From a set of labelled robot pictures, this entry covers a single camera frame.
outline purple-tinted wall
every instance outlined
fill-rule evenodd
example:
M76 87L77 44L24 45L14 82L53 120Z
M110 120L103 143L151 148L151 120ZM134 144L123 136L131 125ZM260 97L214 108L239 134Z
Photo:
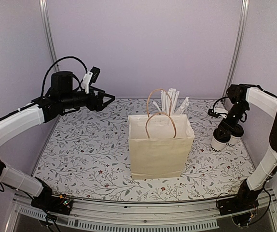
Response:
M50 0L58 57L75 55L117 97L147 97L159 87L218 98L228 75L241 1ZM83 76L75 61L62 69Z
M39 1L0 1L0 117L39 96L51 65ZM9 165L31 174L52 123L32 128L0 148ZM0 192L0 232L8 219L13 190Z
M234 83L259 84L277 95L277 1L250 1ZM263 158L273 120L250 106L243 140L257 166ZM272 180L277 198L277 174Z

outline beige bag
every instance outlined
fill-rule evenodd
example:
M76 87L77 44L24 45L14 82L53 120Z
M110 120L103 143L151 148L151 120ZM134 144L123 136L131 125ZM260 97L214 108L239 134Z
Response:
M185 169L194 131L187 115L156 113L129 116L129 150L133 179L178 177Z

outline brown rope handle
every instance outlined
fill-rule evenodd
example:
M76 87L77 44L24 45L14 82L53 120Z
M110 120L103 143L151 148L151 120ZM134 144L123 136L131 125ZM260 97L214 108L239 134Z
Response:
M155 89L153 92L151 92L148 96L148 99L147 99L147 116L149 117L149 110L148 110L148 105L149 105L149 101L150 101L150 97L152 96L152 94L155 92L155 91L159 91L159 90L163 90L169 97L169 99L171 100L171 103L169 104L169 112L168 112L168 115L171 116L171 110L172 110L172 99L171 97L169 96L169 94L167 93L167 91L165 89L162 89L162 88L158 88L158 89Z
M167 113L164 113L164 112L155 113L154 115L152 115L151 117L149 117L149 118L147 119L147 122L146 122L146 125L145 125L145 130L146 130L146 133L147 133L147 137L150 139L150 136L149 136L149 133L148 133L148 130L147 130L147 124L148 124L148 122L150 121L150 119L152 119L152 117L154 117L155 115L166 115L166 116L169 117L169 119L171 119L171 122L172 122L173 127L174 127L174 131L175 131L175 134L174 134L174 137L173 137L173 138L175 138L175 137L176 137L176 134L177 134L177 131L176 131L176 125L175 125L175 123L174 123L174 120L172 119L172 117L171 117L170 115L168 115Z

